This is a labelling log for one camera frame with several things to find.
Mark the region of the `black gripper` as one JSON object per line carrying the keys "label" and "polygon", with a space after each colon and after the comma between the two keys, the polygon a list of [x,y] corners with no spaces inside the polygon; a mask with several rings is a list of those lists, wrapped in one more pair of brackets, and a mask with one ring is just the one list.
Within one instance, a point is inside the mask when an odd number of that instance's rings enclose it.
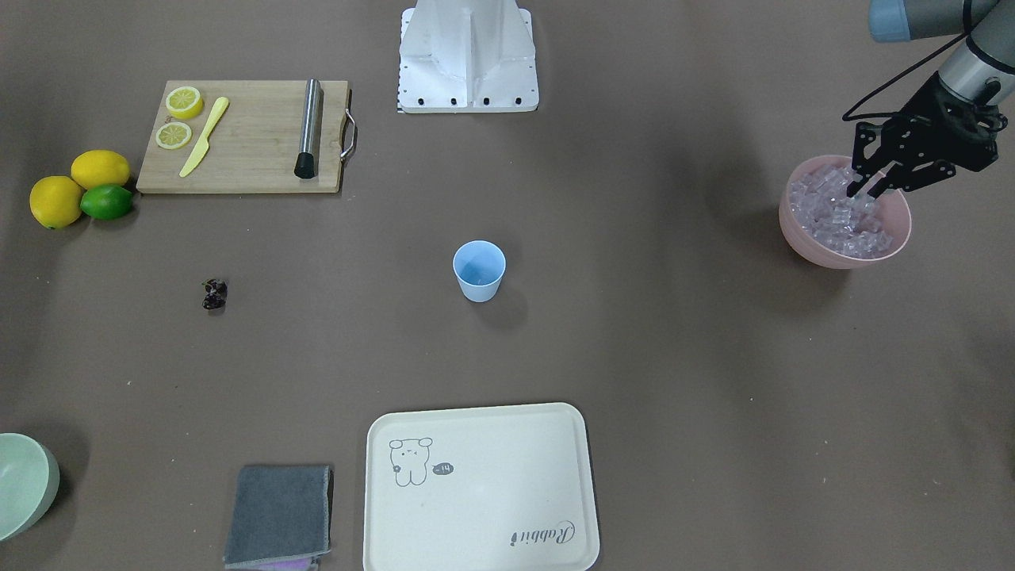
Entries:
{"label": "black gripper", "polygon": [[934,185],[959,169],[982,172],[999,158],[997,136],[1008,126],[999,108],[957,97],[939,79],[918,88],[900,115],[896,174],[859,172],[851,165],[847,198],[878,200],[887,193]]}

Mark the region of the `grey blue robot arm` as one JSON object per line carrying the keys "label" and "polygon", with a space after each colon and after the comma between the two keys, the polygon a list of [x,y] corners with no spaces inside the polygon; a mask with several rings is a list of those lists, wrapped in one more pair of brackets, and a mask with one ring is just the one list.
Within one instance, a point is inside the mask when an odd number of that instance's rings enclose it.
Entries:
{"label": "grey blue robot arm", "polygon": [[881,43],[950,35],[950,56],[898,111],[848,110],[842,118],[856,122],[848,197],[911,192],[993,165],[1008,124],[999,108],[1014,87],[1014,4],[873,1],[868,28]]}

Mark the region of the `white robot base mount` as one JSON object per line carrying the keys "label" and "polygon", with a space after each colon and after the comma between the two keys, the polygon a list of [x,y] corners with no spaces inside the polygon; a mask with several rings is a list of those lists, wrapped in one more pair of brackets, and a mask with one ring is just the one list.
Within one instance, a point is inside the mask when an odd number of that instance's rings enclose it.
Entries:
{"label": "white robot base mount", "polygon": [[532,15],[515,1],[418,1],[400,18],[402,113],[539,108]]}

